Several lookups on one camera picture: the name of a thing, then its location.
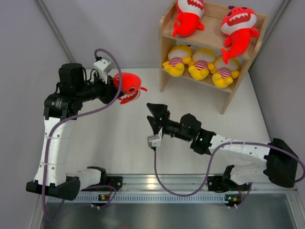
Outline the red shark plush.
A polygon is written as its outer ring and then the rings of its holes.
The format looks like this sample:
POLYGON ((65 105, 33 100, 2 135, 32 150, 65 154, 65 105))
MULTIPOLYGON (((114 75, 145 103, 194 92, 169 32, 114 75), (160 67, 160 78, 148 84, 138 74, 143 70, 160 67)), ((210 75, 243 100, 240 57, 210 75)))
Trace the red shark plush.
POLYGON ((197 30, 204 30, 204 24, 201 22, 204 13, 202 0, 178 0, 176 7, 178 13, 173 24, 173 37, 188 37, 197 30))
POLYGON ((248 49, 251 39, 260 35, 255 28, 257 16, 253 9, 245 6, 228 6, 228 9, 221 23, 221 32, 226 37, 224 48, 221 49, 225 64, 242 55, 248 49))
POLYGON ((142 87, 142 81, 140 77, 133 73, 122 73, 122 96, 118 97, 120 104, 127 104, 129 102, 137 100, 142 91, 147 92, 147 88, 142 87))

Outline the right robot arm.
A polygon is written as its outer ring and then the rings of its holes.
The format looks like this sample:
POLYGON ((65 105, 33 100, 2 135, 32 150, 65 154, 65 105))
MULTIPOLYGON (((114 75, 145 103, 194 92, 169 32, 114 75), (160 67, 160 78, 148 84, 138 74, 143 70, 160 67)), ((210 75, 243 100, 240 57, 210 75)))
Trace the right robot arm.
POLYGON ((150 115, 147 120, 153 135, 147 137, 149 148, 160 147, 164 135, 190 143, 190 148, 200 154, 214 158, 216 154, 242 160, 243 165, 228 165, 223 173, 222 183, 227 189, 234 189, 246 183, 271 183, 293 188, 298 181, 297 167, 304 166, 282 139, 274 138, 269 143, 245 142, 205 130, 202 123, 192 114, 185 114, 180 121, 170 119, 165 104, 146 104, 150 115))

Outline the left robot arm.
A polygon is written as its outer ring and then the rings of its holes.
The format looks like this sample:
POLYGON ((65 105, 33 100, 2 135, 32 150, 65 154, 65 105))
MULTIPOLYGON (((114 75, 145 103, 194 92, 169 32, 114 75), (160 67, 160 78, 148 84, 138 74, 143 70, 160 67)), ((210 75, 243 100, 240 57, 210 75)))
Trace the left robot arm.
POLYGON ((117 88, 108 75, 113 63, 105 59, 93 64, 93 76, 87 78, 80 63, 66 63, 59 69, 56 91, 44 101, 44 142, 41 161, 34 179, 26 191, 45 194, 64 200, 74 200, 79 191, 93 186, 96 190, 107 187, 105 169, 88 167, 76 174, 66 173, 68 142, 78 112, 84 102, 99 99, 108 104, 117 88))

